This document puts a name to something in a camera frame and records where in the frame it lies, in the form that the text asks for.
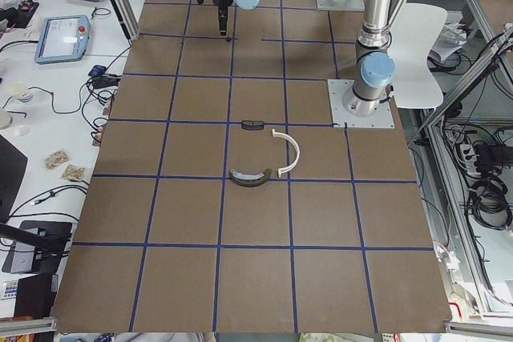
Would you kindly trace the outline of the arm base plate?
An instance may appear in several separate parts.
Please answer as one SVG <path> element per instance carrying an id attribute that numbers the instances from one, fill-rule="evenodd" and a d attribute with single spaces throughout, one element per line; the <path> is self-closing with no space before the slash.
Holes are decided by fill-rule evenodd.
<path id="1" fill-rule="evenodd" d="M 319 10 L 339 10 L 348 12 L 363 12 L 363 0 L 316 0 Z"/>
<path id="2" fill-rule="evenodd" d="M 335 128 L 394 129 L 390 103 L 384 95 L 368 102 L 354 94 L 352 79 L 329 79 L 327 83 Z"/>

